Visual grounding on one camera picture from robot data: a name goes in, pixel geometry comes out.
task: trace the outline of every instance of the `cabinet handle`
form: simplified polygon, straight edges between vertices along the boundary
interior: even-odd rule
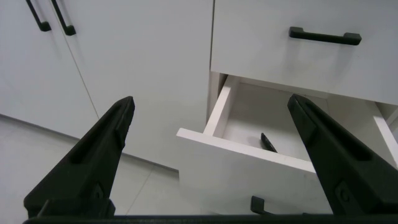
[[[51,0],[51,2],[52,2],[52,5],[53,5],[53,7],[55,9],[55,12],[57,13],[58,19],[60,20],[62,29],[65,32],[65,34],[66,35],[75,35],[76,34],[75,28],[72,25],[67,26],[65,24],[65,21],[63,20],[63,17],[62,17],[61,10],[58,7],[57,0]]]
[[[36,20],[37,25],[39,26],[39,29],[43,32],[47,32],[51,30],[50,24],[47,21],[40,22],[39,16],[36,13],[35,8],[33,7],[32,3],[30,0],[26,0],[27,5],[29,6],[30,11],[33,14],[33,17]]]
[[[301,27],[290,27],[289,37],[348,45],[358,45],[362,40],[362,37],[359,34],[345,33],[342,37],[327,34],[315,34],[305,32]]]

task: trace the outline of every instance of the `floor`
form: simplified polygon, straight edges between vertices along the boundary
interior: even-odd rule
[[[24,197],[77,140],[0,116],[0,223],[27,219]],[[209,215],[180,195],[178,172],[122,155],[111,200],[116,215]]]

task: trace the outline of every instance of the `drawer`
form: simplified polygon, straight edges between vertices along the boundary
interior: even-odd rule
[[[398,105],[398,1],[215,1],[211,71]],[[359,45],[289,37],[362,37]]]
[[[178,131],[178,140],[189,146],[180,152],[184,196],[220,214],[251,214],[252,195],[272,213],[331,213],[287,108],[292,92],[265,86],[228,76],[204,132]],[[375,102],[306,97],[397,166],[398,145]],[[261,149],[261,133],[278,153]]]

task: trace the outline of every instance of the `black handle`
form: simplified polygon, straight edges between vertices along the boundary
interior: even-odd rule
[[[301,27],[290,27],[289,37],[348,45],[358,45],[362,40],[362,37],[359,34],[345,33],[342,37],[327,34],[315,34],[304,32]]]
[[[250,211],[259,215],[273,215],[272,213],[264,211],[264,199],[252,196],[250,201]]]
[[[58,7],[57,0],[51,0],[51,2],[52,2],[52,5],[54,6],[55,12],[57,13],[58,19],[60,20],[62,29],[65,32],[65,34],[66,35],[75,35],[76,34],[75,28],[72,25],[67,26],[65,24],[65,21],[63,20],[63,16],[62,16],[62,13],[61,13],[61,10]]]
[[[29,6],[30,11],[33,14],[33,17],[36,20],[37,25],[39,26],[39,29],[43,32],[47,32],[51,30],[50,24],[47,21],[40,22],[40,19],[36,13],[35,8],[33,7],[32,3],[30,0],[26,0],[27,5]]]

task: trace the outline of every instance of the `kitchen cabinet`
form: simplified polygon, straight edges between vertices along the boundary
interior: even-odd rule
[[[185,147],[179,167],[184,196],[223,215],[252,214],[252,196],[263,198],[271,213],[331,213],[287,107],[294,93],[397,167],[390,130],[398,122],[397,9],[396,1],[216,0],[214,108],[204,131],[177,133]],[[291,27],[339,40],[355,33],[361,41],[296,39]],[[261,133],[277,153],[263,150]]]
[[[76,138],[98,120],[48,1],[0,2],[0,113]]]
[[[206,124],[213,1],[60,1],[65,38],[99,116],[131,95],[123,152],[178,169],[175,133]]]

